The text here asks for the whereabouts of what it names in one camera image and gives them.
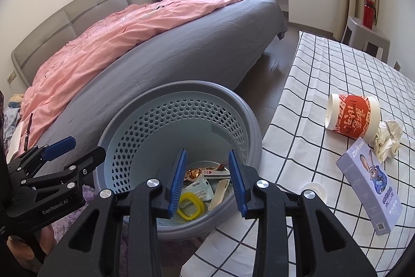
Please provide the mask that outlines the person's left hand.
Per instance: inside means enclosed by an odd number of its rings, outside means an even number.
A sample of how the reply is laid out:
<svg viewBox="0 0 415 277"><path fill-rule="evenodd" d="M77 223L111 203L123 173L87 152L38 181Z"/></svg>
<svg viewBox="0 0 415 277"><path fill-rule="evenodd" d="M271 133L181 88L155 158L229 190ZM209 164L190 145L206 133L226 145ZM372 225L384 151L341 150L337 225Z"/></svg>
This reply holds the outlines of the person's left hand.
<svg viewBox="0 0 415 277"><path fill-rule="evenodd" d="M41 264L36 259L32 249L20 239L9 237L7 246L19 264L30 271L37 273ZM48 225L40 232L39 245L43 252L48 255L56 246L54 231L52 225Z"/></svg>

